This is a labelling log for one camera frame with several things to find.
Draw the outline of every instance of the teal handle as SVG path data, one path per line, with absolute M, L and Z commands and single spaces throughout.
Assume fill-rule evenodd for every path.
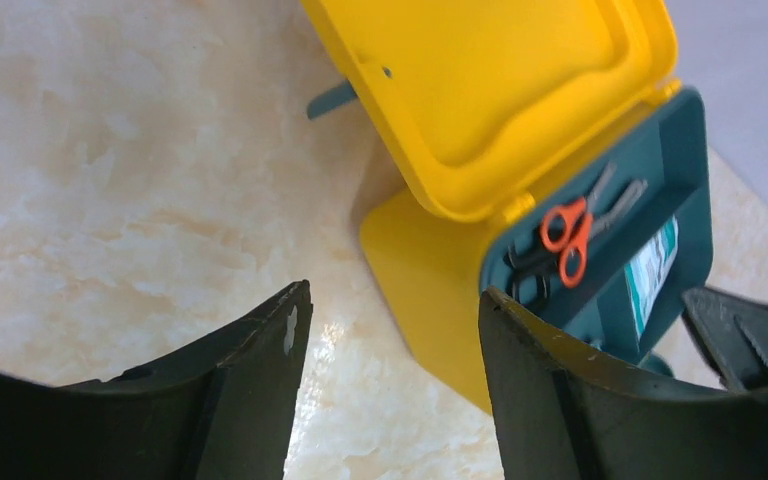
M 342 107 L 347 103 L 351 103 L 357 100 L 357 93 L 348 80 L 337 85 L 334 88 L 330 88 L 310 101 L 307 104 L 307 118 L 313 120 L 316 117 L 321 117 L 331 110 Z

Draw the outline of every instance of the yellow box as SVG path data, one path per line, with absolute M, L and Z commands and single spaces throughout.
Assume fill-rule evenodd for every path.
M 484 255 L 678 89 L 666 7 L 302 3 L 407 181 L 361 227 L 378 284 L 417 361 L 489 411 Z

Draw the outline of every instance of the plastic box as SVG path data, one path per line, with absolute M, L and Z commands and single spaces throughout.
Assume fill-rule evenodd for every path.
M 525 247 L 542 214 L 609 160 L 611 193 L 645 177 L 645 198 L 590 245 L 581 285 L 556 288 L 540 315 L 642 361 L 712 257 L 702 103 L 670 76 L 663 2 L 302 3 L 408 185 L 360 236 L 417 361 L 490 410 L 479 293 L 506 286 L 507 245 Z M 622 270 L 673 215 L 678 256 L 638 339 Z

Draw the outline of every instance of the orange scissors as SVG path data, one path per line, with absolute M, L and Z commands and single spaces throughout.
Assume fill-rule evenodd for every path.
M 607 164 L 586 197 L 579 197 L 567 205 L 552 207 L 546 212 L 543 223 L 540 224 L 540 240 L 543 246 L 550 252 L 561 254 L 558 271 L 561 275 L 561 283 L 567 288 L 577 286 L 584 278 L 584 271 L 587 268 L 587 243 L 594 236 L 591 235 L 593 208 L 616 169 L 617 166 L 614 163 Z M 557 225 L 561 222 L 563 222 L 561 234 L 552 238 L 549 228 L 553 223 Z M 574 272 L 570 272 L 568 262 L 570 257 L 575 256 L 579 258 L 578 267 Z

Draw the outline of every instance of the orange scissor handle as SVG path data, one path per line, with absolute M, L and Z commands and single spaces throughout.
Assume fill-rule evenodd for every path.
M 543 242 L 546 250 L 558 253 L 566 248 L 572 239 L 573 232 L 576 230 L 576 224 L 586 212 L 587 200 L 584 197 L 580 197 L 568 205 L 556 205 L 546 212 L 546 215 L 543 216 L 543 223 L 540 224 L 540 240 Z M 557 219 L 563 221 L 564 228 L 561 230 L 561 236 L 552 238 L 549 235 L 549 227 Z
M 584 278 L 584 271 L 587 270 L 587 242 L 590 241 L 591 227 L 593 227 L 593 215 L 587 212 L 566 248 L 561 251 L 558 273 L 561 275 L 561 283 L 567 288 L 577 287 L 581 283 L 581 279 Z M 578 266 L 575 271 L 570 272 L 569 260 L 576 256 L 578 257 Z

